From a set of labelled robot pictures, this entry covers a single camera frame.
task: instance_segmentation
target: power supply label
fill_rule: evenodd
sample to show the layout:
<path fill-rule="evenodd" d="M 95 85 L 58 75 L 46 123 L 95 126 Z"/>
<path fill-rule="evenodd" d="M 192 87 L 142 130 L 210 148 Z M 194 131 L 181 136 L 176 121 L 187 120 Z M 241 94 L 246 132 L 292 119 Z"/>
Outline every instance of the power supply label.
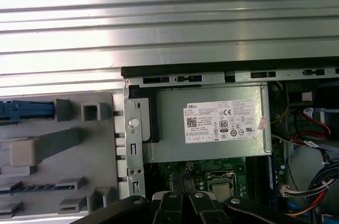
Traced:
<path fill-rule="evenodd" d="M 256 138 L 254 101 L 189 103 L 184 123 L 186 144 Z"/>

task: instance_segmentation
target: screw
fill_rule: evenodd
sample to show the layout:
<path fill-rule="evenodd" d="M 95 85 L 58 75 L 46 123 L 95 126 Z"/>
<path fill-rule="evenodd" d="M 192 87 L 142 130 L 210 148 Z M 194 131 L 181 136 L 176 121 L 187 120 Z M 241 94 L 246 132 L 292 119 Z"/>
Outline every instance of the screw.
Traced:
<path fill-rule="evenodd" d="M 142 200 L 137 199 L 136 201 L 134 201 L 134 204 L 142 204 Z"/>
<path fill-rule="evenodd" d="M 240 204 L 240 199 L 231 199 L 232 204 Z"/>
<path fill-rule="evenodd" d="M 203 194 L 202 193 L 196 193 L 194 196 L 196 198 L 198 198 L 198 199 L 203 198 Z"/>

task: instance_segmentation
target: green circuit board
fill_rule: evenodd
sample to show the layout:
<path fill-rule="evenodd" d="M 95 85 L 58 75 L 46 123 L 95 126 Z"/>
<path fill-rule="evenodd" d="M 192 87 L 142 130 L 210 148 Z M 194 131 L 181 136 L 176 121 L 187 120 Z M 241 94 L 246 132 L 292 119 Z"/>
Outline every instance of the green circuit board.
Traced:
<path fill-rule="evenodd" d="M 213 178 L 209 178 L 209 174 L 214 175 L 219 173 L 224 174 L 226 179 L 229 177 L 229 180 L 232 181 L 232 191 L 234 195 L 245 197 L 248 195 L 245 158 L 161 163 L 160 173 L 166 177 L 166 187 L 168 190 L 172 189 L 173 174 L 185 169 L 189 169 L 191 172 L 196 190 L 209 191 L 210 188 L 208 184 L 213 180 Z M 221 181 L 218 179 L 220 179 L 220 177 L 216 177 L 214 182 Z"/>

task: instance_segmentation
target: yellow wire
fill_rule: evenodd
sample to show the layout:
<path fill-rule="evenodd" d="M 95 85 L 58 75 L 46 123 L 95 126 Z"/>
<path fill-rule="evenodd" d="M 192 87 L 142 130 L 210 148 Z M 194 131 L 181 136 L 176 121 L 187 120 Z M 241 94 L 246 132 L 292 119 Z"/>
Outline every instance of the yellow wire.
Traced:
<path fill-rule="evenodd" d="M 279 87 L 284 91 L 284 86 L 283 86 L 279 81 L 277 81 L 276 83 L 277 83 L 277 84 L 279 85 Z M 290 99 L 289 99 L 289 97 L 288 97 L 288 95 L 287 95 L 287 103 L 289 103 L 289 102 L 290 102 Z M 286 109 L 284 110 L 284 112 L 283 112 L 277 119 L 275 119 L 273 122 L 271 122 L 271 124 L 274 124 L 274 123 L 279 122 L 279 121 L 281 121 L 282 119 L 284 119 L 285 116 L 289 113 L 289 111 L 290 111 L 290 109 L 289 109 L 288 106 L 287 106 Z"/>
<path fill-rule="evenodd" d="M 308 212 L 309 210 L 311 210 L 313 207 L 315 207 L 316 205 L 313 205 L 312 207 L 309 207 L 309 208 L 307 208 L 307 209 L 305 209 L 305 210 L 303 210 L 303 211 L 301 211 L 301 212 L 297 212 L 297 213 L 291 213 L 291 214 L 287 214 L 287 215 L 289 215 L 289 216 L 291 216 L 291 217 L 295 217 L 295 216 L 298 216 L 298 215 L 301 215 L 301 214 L 303 214 L 303 213 L 305 213 L 305 212 Z"/>
<path fill-rule="evenodd" d="M 281 121 L 282 119 L 285 118 L 285 116 L 286 116 L 288 113 L 289 113 L 289 108 L 286 107 L 285 111 L 284 111 L 277 119 L 275 119 L 273 122 L 271 122 L 271 124 L 274 124 L 274 123 L 276 123 L 276 122 Z"/>

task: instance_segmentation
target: motherboard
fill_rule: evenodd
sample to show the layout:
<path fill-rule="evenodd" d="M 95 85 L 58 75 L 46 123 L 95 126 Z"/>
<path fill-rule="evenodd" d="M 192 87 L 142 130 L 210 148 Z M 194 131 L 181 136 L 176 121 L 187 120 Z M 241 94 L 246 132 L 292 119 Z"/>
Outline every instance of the motherboard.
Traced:
<path fill-rule="evenodd" d="M 220 202 L 232 195 L 247 197 L 245 158 L 161 163 L 160 173 L 168 190 L 175 190 L 178 174 L 183 173 L 192 177 L 197 191 L 212 192 Z"/>

